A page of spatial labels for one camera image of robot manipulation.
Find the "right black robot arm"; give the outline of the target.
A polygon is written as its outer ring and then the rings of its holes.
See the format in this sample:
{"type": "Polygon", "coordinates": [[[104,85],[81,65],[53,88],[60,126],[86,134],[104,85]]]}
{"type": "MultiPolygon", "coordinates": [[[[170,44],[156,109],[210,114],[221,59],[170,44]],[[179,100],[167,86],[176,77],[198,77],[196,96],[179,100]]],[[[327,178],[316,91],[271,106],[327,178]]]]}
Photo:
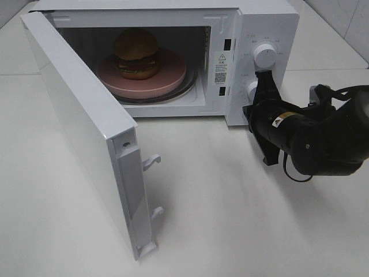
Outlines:
{"type": "Polygon", "coordinates": [[[368,85],[312,86],[308,106],[299,107],[282,100],[271,70],[255,75],[253,102],[243,113],[266,165],[277,164],[283,151],[301,174],[347,176],[368,159],[368,85]]]}

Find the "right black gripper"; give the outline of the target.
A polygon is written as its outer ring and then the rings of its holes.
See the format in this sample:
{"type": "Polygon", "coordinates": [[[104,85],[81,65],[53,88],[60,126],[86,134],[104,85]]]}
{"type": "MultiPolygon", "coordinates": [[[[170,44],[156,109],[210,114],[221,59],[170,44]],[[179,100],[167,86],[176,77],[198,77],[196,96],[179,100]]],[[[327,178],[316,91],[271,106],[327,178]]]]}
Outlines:
{"type": "Polygon", "coordinates": [[[244,106],[250,132],[267,166],[278,164],[284,152],[319,152],[320,123],[316,108],[300,108],[282,100],[271,70],[256,71],[253,104],[244,106]]]}

